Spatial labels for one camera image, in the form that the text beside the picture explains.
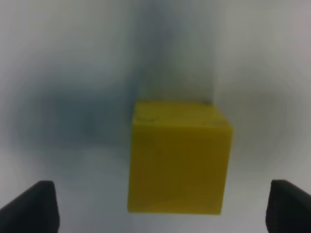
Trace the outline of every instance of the white wall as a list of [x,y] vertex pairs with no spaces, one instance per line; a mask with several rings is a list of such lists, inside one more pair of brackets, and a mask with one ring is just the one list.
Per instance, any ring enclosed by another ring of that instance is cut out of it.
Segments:
[[[308,1],[2,0],[0,205],[55,181],[60,232],[264,232],[271,179],[311,193]],[[221,217],[130,215],[136,96],[214,97],[235,137]]]

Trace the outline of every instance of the gray surface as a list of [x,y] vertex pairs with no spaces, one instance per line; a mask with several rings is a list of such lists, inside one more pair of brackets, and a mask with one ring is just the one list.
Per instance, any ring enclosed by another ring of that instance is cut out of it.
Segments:
[[[61,233],[265,232],[271,179],[311,193],[310,10],[287,0],[2,0],[0,205],[51,179]],[[136,96],[214,97],[232,122],[221,217],[127,212]]]

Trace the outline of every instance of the cube top face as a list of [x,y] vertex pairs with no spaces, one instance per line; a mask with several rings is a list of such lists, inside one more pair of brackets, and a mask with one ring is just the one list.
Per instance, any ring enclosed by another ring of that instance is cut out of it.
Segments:
[[212,104],[164,101],[137,102],[133,124],[168,127],[231,127]]
[[231,138],[231,126],[212,105],[138,102],[129,211],[219,215]]

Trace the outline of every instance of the block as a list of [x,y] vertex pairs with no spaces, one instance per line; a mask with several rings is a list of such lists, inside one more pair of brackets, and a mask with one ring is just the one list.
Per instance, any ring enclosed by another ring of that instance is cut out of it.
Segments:
[[219,215],[232,134],[212,104],[137,101],[129,212]]

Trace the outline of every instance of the cube side face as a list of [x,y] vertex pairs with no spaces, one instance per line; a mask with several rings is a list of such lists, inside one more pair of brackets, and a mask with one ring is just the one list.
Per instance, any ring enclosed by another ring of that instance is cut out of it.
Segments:
[[130,212],[219,215],[232,129],[133,125]]

